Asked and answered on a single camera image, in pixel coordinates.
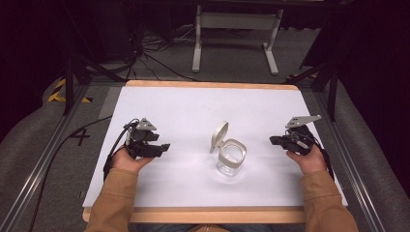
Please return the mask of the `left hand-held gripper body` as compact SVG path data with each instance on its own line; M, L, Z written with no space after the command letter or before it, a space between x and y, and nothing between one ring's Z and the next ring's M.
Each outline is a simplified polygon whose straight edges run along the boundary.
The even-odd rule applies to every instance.
M157 145L151 145L153 141L147 141L146 136L149 131L155 133L156 129L146 118L141 120L135 119L125 125L126 140L124 146L134 159L136 157L152 157L151 148Z

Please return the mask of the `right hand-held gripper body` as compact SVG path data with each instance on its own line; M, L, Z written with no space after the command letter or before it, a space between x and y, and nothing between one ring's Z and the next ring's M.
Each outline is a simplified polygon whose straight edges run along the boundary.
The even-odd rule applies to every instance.
M316 143L314 135L308 128L308 123L320 119L320 115L295 116L291 118L285 126L285 135L292 142L288 150L303 156L307 155L310 152L312 145Z

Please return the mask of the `clear glass jar hinged lid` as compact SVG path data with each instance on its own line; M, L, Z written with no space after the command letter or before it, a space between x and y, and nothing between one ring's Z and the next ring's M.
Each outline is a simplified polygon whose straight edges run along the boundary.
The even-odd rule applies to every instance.
M229 123L223 121L215 130L211 138L210 153L218 150L217 170L228 177L235 176L244 163L248 149L240 141L233 138L225 138L229 129Z

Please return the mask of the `person's left hand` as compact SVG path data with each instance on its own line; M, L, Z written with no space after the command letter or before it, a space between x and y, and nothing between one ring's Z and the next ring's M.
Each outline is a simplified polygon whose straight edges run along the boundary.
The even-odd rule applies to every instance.
M112 167L138 173L144 166L153 160L153 158L133 159L126 148L121 148L112 158Z

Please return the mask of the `person's right hand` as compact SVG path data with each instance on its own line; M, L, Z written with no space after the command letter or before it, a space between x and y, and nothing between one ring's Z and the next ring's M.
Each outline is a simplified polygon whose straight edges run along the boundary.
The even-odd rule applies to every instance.
M316 145L313 145L310 152L305 156L298 155L291 151L287 151L286 155L299 165L304 175L327 170L327 165L323 155Z

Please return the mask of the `white table mat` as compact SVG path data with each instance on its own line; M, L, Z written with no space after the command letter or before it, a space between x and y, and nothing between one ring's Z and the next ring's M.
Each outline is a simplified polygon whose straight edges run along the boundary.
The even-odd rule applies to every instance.
M300 168L270 138L284 134L291 118L306 115L298 90L125 87L83 204L92 206L99 195L106 157L122 142L124 125L146 118L157 129L157 142L169 149L140 171L136 206L300 206ZM211 148L222 122L229 125L228 137L248 149L233 177L217 170L218 154Z

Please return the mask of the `black metal stand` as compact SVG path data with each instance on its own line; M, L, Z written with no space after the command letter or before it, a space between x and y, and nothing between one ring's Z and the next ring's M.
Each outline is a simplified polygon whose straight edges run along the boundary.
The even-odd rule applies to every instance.
M80 86L88 86L91 83L91 76L87 67L91 67L98 73L108 77L114 82L126 82L125 78L122 78L114 72L104 68L100 64L86 58L83 55L76 53L69 53L67 55L66 62L66 103L64 115L68 115L74 106L74 80L77 79Z
M338 82L338 70L335 62L323 63L299 74L291 74L286 78L284 84L295 85L313 74L316 74L316 77L310 84L310 89L313 92L322 92L326 86L329 86L327 112L331 120L334 122L336 120L335 109Z

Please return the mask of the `yellow black floor tape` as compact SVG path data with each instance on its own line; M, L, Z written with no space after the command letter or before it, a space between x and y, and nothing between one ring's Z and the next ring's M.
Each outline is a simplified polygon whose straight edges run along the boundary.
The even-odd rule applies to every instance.
M56 84L51 95L48 98L48 102L66 102L66 97L60 96L60 92L66 84L66 78L62 77ZM91 103L93 98L83 98L81 102Z

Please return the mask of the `aluminium floor rail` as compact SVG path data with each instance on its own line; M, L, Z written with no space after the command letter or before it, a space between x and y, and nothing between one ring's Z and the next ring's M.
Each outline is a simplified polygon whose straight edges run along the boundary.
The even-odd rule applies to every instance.
M52 154L57 150L57 147L62 140L62 136L64 135L64 132L66 131L70 120L72 119L76 109L79 107L88 89L89 87L87 85L79 85L77 87L77 90L73 94L72 104L67 114L63 115L60 118L54 132L50 136L44 147L44 150L37 160L36 165L31 170L19 195L15 199L13 206L8 211L3 222L0 224L0 232L14 231L16 225L18 224L18 221L27 208L27 205L36 192L38 185L42 181L47 166L51 163Z
M314 94L316 101L320 107L320 111L323 114L323 120L330 128L331 134L336 141L337 149L340 152L339 159L343 165L344 171L349 179L350 185L355 193L355 196L360 204L360 207L366 218L366 222L371 232L386 232L386 229L374 208L373 202L368 194L365 183L363 182L360 173L350 156L350 152L341 136L341 133L337 127L337 123L331 119L331 116L327 110L327 103L325 97L322 94Z

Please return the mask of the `white metal desk frame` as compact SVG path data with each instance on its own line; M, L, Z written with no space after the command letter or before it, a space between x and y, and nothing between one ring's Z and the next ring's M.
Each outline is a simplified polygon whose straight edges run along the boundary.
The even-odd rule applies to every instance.
M206 29L244 29L269 31L270 39L263 44L265 57L272 75L278 75L273 46L282 20L283 10L277 10L274 14L237 14L237 13L208 13L203 12L202 7L196 7L195 17L195 46L191 69L194 73L200 71L201 63L201 30Z

